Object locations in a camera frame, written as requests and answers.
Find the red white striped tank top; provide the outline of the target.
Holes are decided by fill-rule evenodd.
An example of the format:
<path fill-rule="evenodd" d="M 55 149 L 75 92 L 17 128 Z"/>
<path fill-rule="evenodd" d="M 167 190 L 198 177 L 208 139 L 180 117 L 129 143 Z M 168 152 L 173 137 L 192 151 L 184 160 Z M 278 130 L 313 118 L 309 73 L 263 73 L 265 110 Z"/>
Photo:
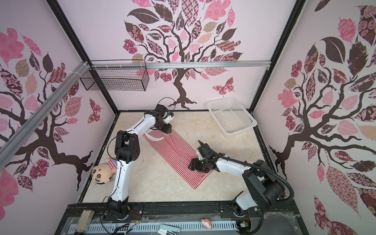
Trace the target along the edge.
<path fill-rule="evenodd" d="M 210 175 L 189 169 L 197 152 L 175 131 L 166 134 L 160 130 L 144 133 L 144 138 L 173 170 L 194 190 Z"/>

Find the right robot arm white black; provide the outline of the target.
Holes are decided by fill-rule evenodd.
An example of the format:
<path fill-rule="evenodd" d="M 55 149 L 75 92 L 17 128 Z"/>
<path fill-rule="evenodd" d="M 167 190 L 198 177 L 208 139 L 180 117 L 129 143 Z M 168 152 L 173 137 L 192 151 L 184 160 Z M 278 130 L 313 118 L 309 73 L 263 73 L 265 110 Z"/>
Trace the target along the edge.
<path fill-rule="evenodd" d="M 239 161 L 224 158 L 216 161 L 195 158 L 191 160 L 189 170 L 201 173 L 216 170 L 244 180 L 247 191 L 239 193 L 231 206 L 233 213 L 239 217 L 251 208 L 269 209 L 286 190 L 285 184 L 262 160 L 252 164 L 242 164 Z"/>

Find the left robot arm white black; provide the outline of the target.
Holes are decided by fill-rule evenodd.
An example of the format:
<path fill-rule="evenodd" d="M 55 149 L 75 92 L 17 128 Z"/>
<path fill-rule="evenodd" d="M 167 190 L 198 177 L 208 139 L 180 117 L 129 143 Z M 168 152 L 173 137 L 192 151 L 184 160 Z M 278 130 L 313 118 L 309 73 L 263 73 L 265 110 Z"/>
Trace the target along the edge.
<path fill-rule="evenodd" d="M 134 162 L 141 153 L 139 137 L 152 127 L 169 134 L 172 129 L 169 122 L 173 118 L 174 114 L 165 109 L 146 111 L 136 124 L 117 133 L 115 143 L 117 172 L 113 191 L 106 202 L 108 215 L 118 220 L 124 220 L 129 216 L 131 212 L 128 206 L 128 184 Z"/>

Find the white plastic laundry basket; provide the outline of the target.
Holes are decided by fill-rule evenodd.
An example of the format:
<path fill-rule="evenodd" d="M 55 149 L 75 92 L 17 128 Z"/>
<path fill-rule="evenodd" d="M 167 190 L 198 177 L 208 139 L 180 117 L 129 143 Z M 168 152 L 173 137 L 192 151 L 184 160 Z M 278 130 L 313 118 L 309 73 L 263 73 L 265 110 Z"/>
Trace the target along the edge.
<path fill-rule="evenodd" d="M 233 97 L 210 101 L 207 109 L 226 138 L 251 130 L 258 124 L 249 111 Z"/>

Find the red white small toy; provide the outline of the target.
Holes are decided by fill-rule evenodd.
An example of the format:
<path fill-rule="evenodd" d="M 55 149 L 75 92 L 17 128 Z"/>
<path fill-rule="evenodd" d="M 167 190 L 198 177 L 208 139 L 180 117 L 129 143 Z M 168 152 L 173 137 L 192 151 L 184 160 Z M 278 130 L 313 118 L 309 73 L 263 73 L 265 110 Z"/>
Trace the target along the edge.
<path fill-rule="evenodd" d="M 212 229 L 212 223 L 209 219 L 207 218 L 204 218 L 204 219 L 201 219 L 201 225 L 207 229 L 207 230 L 211 230 Z"/>

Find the plush doll blue hat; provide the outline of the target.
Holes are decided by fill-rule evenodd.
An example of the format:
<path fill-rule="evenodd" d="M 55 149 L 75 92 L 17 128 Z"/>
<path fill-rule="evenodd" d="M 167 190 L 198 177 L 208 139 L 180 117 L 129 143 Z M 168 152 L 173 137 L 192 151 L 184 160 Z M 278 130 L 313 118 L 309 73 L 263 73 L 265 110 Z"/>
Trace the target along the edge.
<path fill-rule="evenodd" d="M 118 169 L 117 161 L 107 158 L 104 163 L 92 169 L 91 176 L 94 183 L 102 185 L 110 182 Z"/>

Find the beige box on base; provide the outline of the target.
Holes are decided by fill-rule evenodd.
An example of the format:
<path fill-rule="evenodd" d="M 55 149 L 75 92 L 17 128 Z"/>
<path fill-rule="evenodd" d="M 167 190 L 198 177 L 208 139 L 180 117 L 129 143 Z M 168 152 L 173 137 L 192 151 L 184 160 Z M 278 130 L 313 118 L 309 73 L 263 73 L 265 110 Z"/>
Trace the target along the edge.
<path fill-rule="evenodd" d="M 94 217 L 95 211 L 93 210 L 84 210 L 76 224 L 74 235 L 84 235 L 91 224 L 91 221 Z"/>

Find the white device on duct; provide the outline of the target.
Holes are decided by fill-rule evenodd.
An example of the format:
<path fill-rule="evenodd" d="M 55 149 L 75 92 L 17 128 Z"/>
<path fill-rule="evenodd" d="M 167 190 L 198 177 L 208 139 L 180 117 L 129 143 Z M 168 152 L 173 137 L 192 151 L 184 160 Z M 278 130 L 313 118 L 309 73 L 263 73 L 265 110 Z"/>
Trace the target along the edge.
<path fill-rule="evenodd" d="M 181 229 L 173 227 L 173 226 L 161 224 L 159 226 L 159 230 L 157 231 L 157 233 L 160 235 L 178 235 L 179 233 L 181 233 Z"/>

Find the aluminium rail back wall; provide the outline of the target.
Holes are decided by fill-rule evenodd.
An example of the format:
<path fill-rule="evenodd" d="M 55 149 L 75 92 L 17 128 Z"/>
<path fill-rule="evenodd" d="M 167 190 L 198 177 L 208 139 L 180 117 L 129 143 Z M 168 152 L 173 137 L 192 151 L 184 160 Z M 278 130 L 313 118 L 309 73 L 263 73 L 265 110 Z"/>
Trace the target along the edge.
<path fill-rule="evenodd" d="M 139 68 L 139 69 L 186 69 L 186 68 L 237 68 L 237 67 L 266 67 L 269 68 L 271 61 L 214 61 L 214 62 L 171 62 L 171 63 L 110 63 L 110 61 L 92 61 L 93 69 L 110 68 Z"/>

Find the aluminium rail wall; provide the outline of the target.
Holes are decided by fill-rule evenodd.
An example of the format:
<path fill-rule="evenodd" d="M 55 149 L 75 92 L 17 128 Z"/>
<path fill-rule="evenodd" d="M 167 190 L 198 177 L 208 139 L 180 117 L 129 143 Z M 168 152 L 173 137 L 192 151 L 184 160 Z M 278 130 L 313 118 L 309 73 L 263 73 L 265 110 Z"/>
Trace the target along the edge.
<path fill-rule="evenodd" d="M 186 69 L 186 68 L 237 68 L 237 67 L 266 67 L 269 68 L 271 61 L 214 61 L 214 62 L 171 62 L 171 63 L 110 63 L 110 61 L 92 61 L 93 69 L 110 68 L 139 68 L 139 69 Z"/>
<path fill-rule="evenodd" d="M 39 109 L 26 120 L 21 128 L 1 147 L 1 169 L 5 168 L 23 143 L 34 133 L 45 117 L 63 98 L 74 83 L 90 69 L 88 62 L 82 61 L 62 82 L 60 86 L 41 104 Z"/>

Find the aluminium rail left wall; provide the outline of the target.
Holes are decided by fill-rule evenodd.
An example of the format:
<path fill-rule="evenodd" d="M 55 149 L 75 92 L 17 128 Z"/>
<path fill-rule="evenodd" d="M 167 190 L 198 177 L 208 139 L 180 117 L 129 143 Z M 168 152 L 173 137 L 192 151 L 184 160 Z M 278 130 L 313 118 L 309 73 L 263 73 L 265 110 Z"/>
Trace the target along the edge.
<path fill-rule="evenodd" d="M 34 133 L 45 117 L 63 98 L 74 83 L 90 69 L 88 62 L 82 61 L 62 82 L 60 86 L 41 104 L 39 109 L 26 120 L 21 128 L 1 147 L 1 169 L 5 168 L 23 143 Z"/>

